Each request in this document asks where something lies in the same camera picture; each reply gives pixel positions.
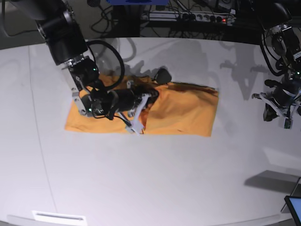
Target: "cable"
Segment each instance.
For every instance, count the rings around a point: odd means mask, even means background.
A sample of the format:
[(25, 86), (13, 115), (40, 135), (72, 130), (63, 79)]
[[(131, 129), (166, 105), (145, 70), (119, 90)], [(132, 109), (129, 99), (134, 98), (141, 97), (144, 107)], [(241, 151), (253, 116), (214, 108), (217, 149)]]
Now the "cable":
[[(150, 21), (151, 7), (152, 7), (152, 5), (150, 5), (150, 10), (149, 10), (149, 21)], [(155, 31), (155, 29), (153, 27), (151, 27), (151, 29), (159, 38), (161, 38), (161, 36)]]
[(16, 34), (8, 34), (8, 32), (6, 31), (5, 29), (5, 0), (2, 0), (2, 12), (1, 12), (1, 18), (2, 18), (2, 31), (3, 33), (5, 34), (6, 37), (15, 37), (15, 36), (18, 36), (20, 34), (25, 34), (25, 33), (31, 33), (31, 32), (38, 32), (38, 30), (25, 30), (25, 31), (22, 31), (22, 32), (18, 32)]
[(275, 66), (277, 70), (283, 70), (285, 68), (283, 59), (280, 58), (279, 60), (277, 60)]
[(116, 115), (114, 115), (114, 118), (119, 118), (119, 119), (121, 119), (127, 126), (132, 126), (132, 124), (130, 123), (130, 122), (128, 122), (128, 121), (126, 121), (126, 120), (124, 120), (123, 118), (121, 118), (121, 117), (119, 117), (119, 116), (116, 116)]
[(278, 61), (278, 59), (276, 57), (273, 56), (273, 54), (271, 54), (268, 45), (267, 45), (267, 35), (263, 34), (263, 41), (264, 41), (264, 45), (265, 48), (267, 49), (268, 53), (271, 55), (272, 58), (274, 58), (274, 60)]
[(192, 10), (194, 7), (198, 7), (200, 10), (202, 10), (201, 6), (197, 3), (193, 4), (189, 10)]
[(117, 87), (122, 82), (122, 80), (124, 79), (124, 75), (125, 75), (125, 72), (126, 72), (123, 59), (122, 59), (121, 55), (119, 54), (119, 52), (112, 45), (110, 45), (109, 43), (107, 43), (103, 40), (88, 41), (87, 45), (88, 46), (103, 45), (106, 48), (109, 48), (114, 53), (114, 55), (116, 56), (116, 58), (118, 59), (118, 61), (120, 63), (120, 77), (118, 78), (117, 82), (115, 82), (113, 85), (107, 86), (106, 90), (108, 91), (108, 90), (111, 90), (111, 89)]
[[(93, 24), (90, 26), (90, 29), (91, 29), (92, 31), (94, 31), (95, 33), (98, 33), (98, 34), (105, 34), (105, 33), (107, 33), (107, 30), (108, 30), (109, 27), (110, 27), (110, 20), (109, 20), (109, 18), (108, 18), (108, 14), (111, 13), (111, 11), (109, 11), (109, 12), (107, 12), (107, 13), (106, 13), (105, 11), (107, 11), (108, 9), (110, 9), (112, 6), (108, 6), (108, 7), (105, 8), (105, 9), (103, 9), (103, 8), (101, 7), (101, 5), (99, 5), (98, 7), (99, 7), (99, 9), (100, 9), (100, 11), (101, 11), (101, 18), (100, 18), (98, 21), (96, 21), (95, 23), (93, 23)], [(106, 25), (106, 28), (104, 29), (104, 31), (103, 31), (103, 32), (100, 32), (100, 31), (96, 30), (94, 27), (95, 27), (97, 24), (99, 24), (100, 22), (102, 22), (102, 20), (106, 20), (106, 21), (107, 21), (107, 25)]]
[(92, 57), (93, 57), (94, 62), (96, 63), (96, 58), (95, 58), (95, 55), (94, 55), (94, 53), (93, 53), (91, 47), (88, 46), (88, 49), (89, 49), (89, 51), (90, 51), (90, 53), (91, 53), (91, 55), (92, 55)]
[(260, 49), (261, 49), (261, 51), (262, 51), (263, 57), (264, 57), (264, 59), (265, 59), (265, 62), (267, 63), (267, 66), (268, 66), (269, 70), (272, 72), (273, 75), (279, 77), (279, 76), (281, 76), (281, 75), (283, 75), (283, 74), (285, 74), (285, 73), (287, 72), (287, 70), (285, 70), (285, 69), (284, 69), (284, 70), (281, 70), (281, 71), (279, 71), (279, 72), (275, 72), (275, 70), (274, 70), (274, 69), (272, 68), (272, 66), (271, 66), (271, 63), (270, 63), (269, 58), (268, 58), (268, 56), (267, 56), (267, 53), (266, 53), (265, 50), (264, 50), (264, 46), (263, 46), (263, 43), (262, 43), (262, 39), (260, 40)]

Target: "monitor screen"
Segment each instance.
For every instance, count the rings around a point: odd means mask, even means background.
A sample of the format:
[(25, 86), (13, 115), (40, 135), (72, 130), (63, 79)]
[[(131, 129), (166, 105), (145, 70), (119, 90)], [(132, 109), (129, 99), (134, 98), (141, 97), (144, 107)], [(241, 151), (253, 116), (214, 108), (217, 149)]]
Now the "monitor screen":
[(291, 204), (292, 204), (293, 208), (295, 209), (295, 212), (300, 220), (301, 219), (301, 199), (290, 197), (290, 201), (291, 201)]
[(297, 226), (301, 226), (301, 197), (286, 196), (284, 198), (288, 209)]

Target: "power strip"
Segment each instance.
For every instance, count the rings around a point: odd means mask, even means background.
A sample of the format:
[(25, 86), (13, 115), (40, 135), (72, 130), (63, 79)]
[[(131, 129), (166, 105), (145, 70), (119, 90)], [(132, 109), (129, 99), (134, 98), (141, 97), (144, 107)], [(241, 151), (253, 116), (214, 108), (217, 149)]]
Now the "power strip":
[(193, 11), (190, 13), (176, 11), (152, 11), (149, 13), (149, 15), (143, 15), (142, 19), (150, 21), (198, 21), (205, 23), (224, 24), (228, 26), (233, 25), (236, 20), (233, 14), (204, 11)]

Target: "orange cloth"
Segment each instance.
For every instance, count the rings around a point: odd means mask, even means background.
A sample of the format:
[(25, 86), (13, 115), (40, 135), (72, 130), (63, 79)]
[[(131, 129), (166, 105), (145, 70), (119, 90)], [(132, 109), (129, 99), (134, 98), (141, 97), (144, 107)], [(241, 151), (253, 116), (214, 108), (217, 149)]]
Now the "orange cloth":
[[(118, 77), (101, 75), (105, 86), (114, 83)], [(158, 85), (150, 77), (127, 77), (116, 89), (125, 89), (127, 81), (136, 84), (148, 84), (159, 91), (159, 97), (153, 105), (140, 114), (145, 126), (144, 134), (193, 134), (209, 137), (218, 104), (218, 92), (191, 84), (172, 83)], [(128, 133), (122, 120), (115, 118), (95, 119), (81, 116), (74, 103), (65, 125), (66, 130), (90, 133)]]

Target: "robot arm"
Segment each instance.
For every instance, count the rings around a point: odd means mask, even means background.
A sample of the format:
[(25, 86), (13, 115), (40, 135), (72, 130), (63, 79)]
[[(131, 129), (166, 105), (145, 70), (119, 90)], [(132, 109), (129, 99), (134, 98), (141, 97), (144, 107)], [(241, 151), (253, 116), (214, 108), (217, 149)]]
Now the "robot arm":
[[(146, 86), (113, 90), (122, 82), (125, 74), (125, 66), (117, 50), (102, 40), (86, 42), (72, 9), (61, 0), (11, 0), (11, 3), (36, 21), (55, 64), (64, 65), (63, 74), (79, 113), (86, 117), (106, 117), (110, 120), (113, 120), (115, 113), (120, 113), (127, 129), (139, 133), (143, 127), (137, 117), (135, 121), (129, 121), (121, 112), (137, 109), (136, 114), (139, 115), (143, 108), (157, 100), (158, 92)], [(96, 62), (83, 55), (91, 45), (96, 44), (109, 48), (120, 62), (121, 76), (108, 87), (99, 79)], [(82, 90), (87, 92), (83, 98), (79, 96)]]
[[(263, 27), (263, 41), (260, 42), (261, 51), (273, 75), (280, 77), (281, 81), (266, 80), (265, 85), (275, 88), (273, 92), (253, 94), (253, 98), (262, 99), (265, 103), (263, 119), (272, 121), (280, 116), (284, 119), (282, 126), (290, 129), (293, 122), (293, 113), (300, 106), (299, 96), (301, 90), (301, 47), (300, 41), (287, 23), (291, 16), (286, 6), (298, 3), (298, 0), (254, 0), (253, 10)], [(279, 56), (276, 69), (271, 66), (266, 54), (266, 35), (268, 31), (272, 38), (272, 47)]]

